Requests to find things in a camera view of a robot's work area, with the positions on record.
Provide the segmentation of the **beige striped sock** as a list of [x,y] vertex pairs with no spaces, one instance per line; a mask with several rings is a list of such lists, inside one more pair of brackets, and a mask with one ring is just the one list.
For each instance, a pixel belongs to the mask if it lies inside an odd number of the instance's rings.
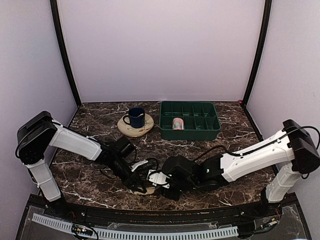
[[133,194],[134,195],[138,195],[138,196],[147,196],[147,195],[155,195],[159,192],[159,188],[156,187],[147,187],[146,188],[146,192],[139,192],[139,191],[134,191]]

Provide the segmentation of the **pink patterned sock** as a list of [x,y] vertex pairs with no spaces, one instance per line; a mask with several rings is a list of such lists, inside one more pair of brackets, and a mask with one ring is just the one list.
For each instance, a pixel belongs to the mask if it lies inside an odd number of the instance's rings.
[[173,130],[184,130],[184,120],[180,117],[175,117],[172,120],[172,129]]

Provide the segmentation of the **green compartment tray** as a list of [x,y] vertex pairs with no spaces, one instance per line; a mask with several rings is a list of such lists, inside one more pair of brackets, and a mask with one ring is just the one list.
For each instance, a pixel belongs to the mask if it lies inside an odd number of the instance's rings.
[[[173,118],[182,118],[184,130],[173,130]],[[163,101],[159,112],[163,140],[215,140],[221,124],[215,105],[208,101]]]

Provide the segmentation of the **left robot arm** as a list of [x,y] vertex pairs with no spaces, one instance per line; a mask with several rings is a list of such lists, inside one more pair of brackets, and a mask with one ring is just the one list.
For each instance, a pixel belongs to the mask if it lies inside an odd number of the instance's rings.
[[67,218],[71,208],[62,200],[63,194],[45,161],[48,147],[105,165],[128,189],[142,194],[147,192],[140,175],[125,160],[135,151],[135,146],[125,136],[103,143],[69,129],[54,120],[48,111],[42,111],[17,131],[15,156],[28,168],[44,198],[51,203],[51,210],[60,218]]

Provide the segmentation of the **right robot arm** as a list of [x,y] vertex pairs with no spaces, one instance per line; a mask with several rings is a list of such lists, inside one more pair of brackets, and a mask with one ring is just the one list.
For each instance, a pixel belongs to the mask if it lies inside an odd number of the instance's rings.
[[275,179],[263,189],[262,201],[255,205],[255,213],[266,217],[300,177],[320,166],[320,145],[313,142],[308,129],[288,119],[283,122],[283,129],[268,139],[237,152],[225,151],[201,163],[182,155],[171,156],[160,171],[165,177],[160,192],[177,201],[183,191],[213,191],[247,174],[283,163]]

